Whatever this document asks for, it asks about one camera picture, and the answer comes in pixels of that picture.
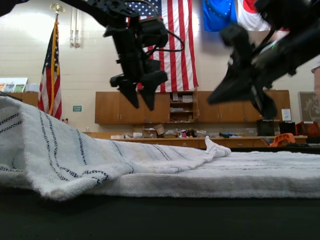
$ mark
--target wall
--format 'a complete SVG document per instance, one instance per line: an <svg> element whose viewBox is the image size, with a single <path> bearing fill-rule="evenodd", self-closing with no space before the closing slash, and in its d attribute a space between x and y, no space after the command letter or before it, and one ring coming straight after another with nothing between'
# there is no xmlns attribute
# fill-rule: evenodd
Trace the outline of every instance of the wall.
<svg viewBox="0 0 320 240"><path fill-rule="evenodd" d="M29 83L40 83L45 54L54 24L51 2L30 0L17 5L0 18L0 77L28 77ZM94 123L95 92L116 91L110 77L121 73L116 64L117 53L112 38L103 38L105 29L91 16L80 13L81 47L70 48L72 7L60 2L66 14L59 17L59 53L63 117L80 131L126 132L131 126L99 126ZM226 49L216 32L203 30L202 1L193 0L193 33L199 90L213 90L224 78L231 50ZM263 39L265 32L251 33L254 41ZM293 78L285 76L274 83L275 89L290 91L292 118L300 121L298 92L313 91L313 62L298 69ZM73 105L82 105L82 112L72 112ZM225 130L225 125L202 125L213 132ZM228 130L240 131L244 125L228 125Z"/></svg>

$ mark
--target wooden counter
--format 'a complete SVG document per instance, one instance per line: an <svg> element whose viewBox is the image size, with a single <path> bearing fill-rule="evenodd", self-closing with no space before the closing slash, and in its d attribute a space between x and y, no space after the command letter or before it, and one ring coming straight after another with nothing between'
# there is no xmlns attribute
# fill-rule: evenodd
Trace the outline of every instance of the wooden counter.
<svg viewBox="0 0 320 240"><path fill-rule="evenodd" d="M109 139L103 137L103 134L99 132L86 132L90 137L97 139ZM268 136L268 139L274 139L275 136ZM305 144L307 142L307 136L296 136L295 141L297 144ZM267 147L261 140L261 136L244 136L244 137L212 137L210 138L215 143L228 147L228 148L263 148ZM143 144L154 144L154 145L168 145L178 147L189 147L196 149L205 149L206 143L204 137L197 138L130 138L130 139L115 139L115 141L122 142L133 142Z"/></svg>

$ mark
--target black robotic arm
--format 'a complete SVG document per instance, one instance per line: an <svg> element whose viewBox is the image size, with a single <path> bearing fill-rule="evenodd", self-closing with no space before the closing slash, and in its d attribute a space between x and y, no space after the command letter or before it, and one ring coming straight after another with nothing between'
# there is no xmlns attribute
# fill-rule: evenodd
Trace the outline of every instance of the black robotic arm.
<svg viewBox="0 0 320 240"><path fill-rule="evenodd" d="M16 4L29 0L1 0L0 17L9 13ZM143 89L140 94L152 111L154 109L155 91L157 87L168 80L167 74L161 70L161 63L149 57L158 48L163 48L168 42L168 30L159 16L139 19L139 14L130 8L126 2L148 2L142 0L62 0L79 10L93 16L106 27L104 37L112 36L119 56L123 74L111 78L112 87L118 90L136 107L139 108L137 84ZM152 52L144 52L143 48L155 46Z"/></svg>

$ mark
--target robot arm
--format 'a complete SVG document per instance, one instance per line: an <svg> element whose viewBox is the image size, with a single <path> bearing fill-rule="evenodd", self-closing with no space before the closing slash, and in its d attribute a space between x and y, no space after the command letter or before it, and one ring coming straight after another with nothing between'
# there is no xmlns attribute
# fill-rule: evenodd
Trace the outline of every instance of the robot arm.
<svg viewBox="0 0 320 240"><path fill-rule="evenodd" d="M9 13L16 4L28 1L1 0L0 17ZM154 51L158 51L158 48L164 48L168 42L168 34L174 35L174 33L166 30L159 16L140 20L139 14L126 5L126 2L142 2L149 4L150 7L153 5L143 0L62 0L62 2L90 14L106 27L104 37L113 37L119 56L117 63L121 64L123 71L123 74L111 78L111 86L118 87L118 90L139 108L136 88L137 83L141 83L143 86L140 90L141 96L152 111L156 88L168 78L161 70L160 62L149 57ZM143 48L150 46L155 47L151 52L144 52Z"/></svg>
<svg viewBox="0 0 320 240"><path fill-rule="evenodd" d="M320 1L257 0L255 7L270 23L270 34L256 47L239 25L220 32L224 44L234 48L233 63L228 64L225 78L208 102L249 100L265 118L272 119L277 108L263 88L272 88L272 83L286 74L295 75L297 67L320 54ZM281 28L290 33L269 43L272 34Z"/></svg>

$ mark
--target black box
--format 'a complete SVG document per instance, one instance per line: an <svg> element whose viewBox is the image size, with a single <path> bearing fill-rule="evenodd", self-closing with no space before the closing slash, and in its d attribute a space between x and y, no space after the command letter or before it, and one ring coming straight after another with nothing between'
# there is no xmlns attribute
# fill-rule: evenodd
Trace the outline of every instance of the black box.
<svg viewBox="0 0 320 240"><path fill-rule="evenodd" d="M297 135L295 122L280 122L279 127L281 134L293 134L293 136Z"/></svg>
<svg viewBox="0 0 320 240"><path fill-rule="evenodd" d="M256 121L256 128L258 129L258 136L275 135L275 122L273 120L258 120Z"/></svg>

